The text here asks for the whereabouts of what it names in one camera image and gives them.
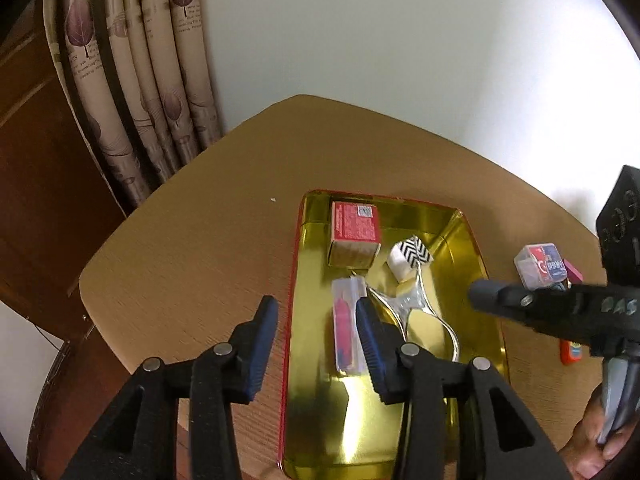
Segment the curtain fold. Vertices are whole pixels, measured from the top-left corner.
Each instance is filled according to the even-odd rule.
[[[164,183],[222,136],[201,13],[200,0],[43,0],[52,59],[81,134],[108,184],[121,187],[114,196],[124,191],[133,207],[157,185],[149,161]]]

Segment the hand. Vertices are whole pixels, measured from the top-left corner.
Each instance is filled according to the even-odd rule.
[[[600,472],[607,462],[622,450],[638,423],[638,416],[609,437],[604,448],[597,440],[604,426],[602,408],[602,386],[598,386],[584,410],[584,416],[574,428],[569,442],[560,450],[560,456],[574,480],[588,480]]]

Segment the silver rivet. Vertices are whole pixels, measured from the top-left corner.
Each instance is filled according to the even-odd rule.
[[[611,312],[613,310],[613,304],[613,298],[611,296],[607,296],[602,300],[602,308],[600,310],[603,312]]]
[[[145,372],[155,372],[160,367],[160,359],[157,357],[150,357],[142,363],[142,367]]]
[[[400,351],[404,355],[407,355],[409,357],[415,357],[420,353],[420,347],[414,343],[404,343],[400,347]]]
[[[218,343],[213,347],[213,353],[215,355],[229,355],[233,349],[231,343]]]
[[[625,300],[618,300],[616,303],[616,307],[613,309],[614,314],[624,314],[626,311],[626,302]]]
[[[638,300],[629,300],[626,302],[626,314],[632,316],[638,311]]]
[[[473,360],[474,368],[477,370],[482,370],[483,372],[491,368],[491,361],[486,357],[476,357]]]

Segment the table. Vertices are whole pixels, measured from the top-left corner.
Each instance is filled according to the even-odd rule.
[[[234,407],[242,471],[276,477],[284,319],[298,206],[310,189],[398,196],[461,209],[489,275],[517,281],[513,257],[554,242],[603,283],[596,237],[516,176],[449,140],[370,110],[312,96],[240,124],[158,189],[105,242],[80,279],[95,325],[132,372],[148,356],[194,358],[281,303],[263,390]],[[558,341],[503,322],[511,383],[556,446],[600,381],[600,362],[563,367]],[[186,424],[186,414],[180,423]]]

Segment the chevron pattern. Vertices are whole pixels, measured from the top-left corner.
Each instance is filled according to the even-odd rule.
[[[427,250],[427,247],[422,243],[420,238],[418,238],[417,244],[414,244],[411,238],[403,240],[398,244],[398,247],[402,256],[404,256],[404,259],[407,260],[407,263],[412,269],[418,266],[418,257],[420,258],[420,262],[424,264],[428,264],[433,260],[433,256],[431,256],[431,253]]]

